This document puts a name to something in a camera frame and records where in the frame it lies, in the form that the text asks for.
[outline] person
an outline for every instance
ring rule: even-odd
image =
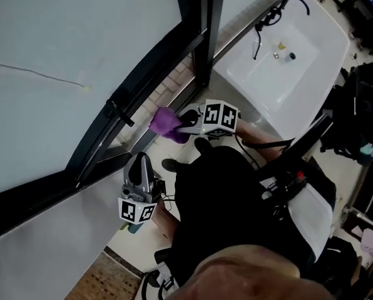
[[[241,119],[235,133],[252,144],[276,141]],[[203,138],[195,146],[201,156],[191,164],[162,162],[176,172],[181,221],[163,201],[152,218],[171,242],[166,263],[181,288],[170,299],[332,299],[302,275],[327,242],[334,183],[318,166],[302,160],[307,184],[280,219],[263,206],[266,186],[252,181],[255,169],[242,154],[227,146],[212,147]],[[280,149],[258,152],[270,162]]]

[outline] black shoe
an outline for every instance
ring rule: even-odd
[[[179,172],[183,167],[187,166],[187,163],[180,163],[174,159],[164,159],[161,162],[161,166],[167,170],[169,173],[177,173]]]
[[[200,154],[203,154],[211,150],[212,145],[204,137],[198,137],[195,139],[195,148],[199,151]]]

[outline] sink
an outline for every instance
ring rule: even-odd
[[[341,27],[316,0],[290,0],[281,20],[251,30],[214,67],[272,125],[283,139],[312,123],[337,79],[349,48]],[[286,48],[281,50],[279,44]],[[290,53],[296,55],[287,61]]]

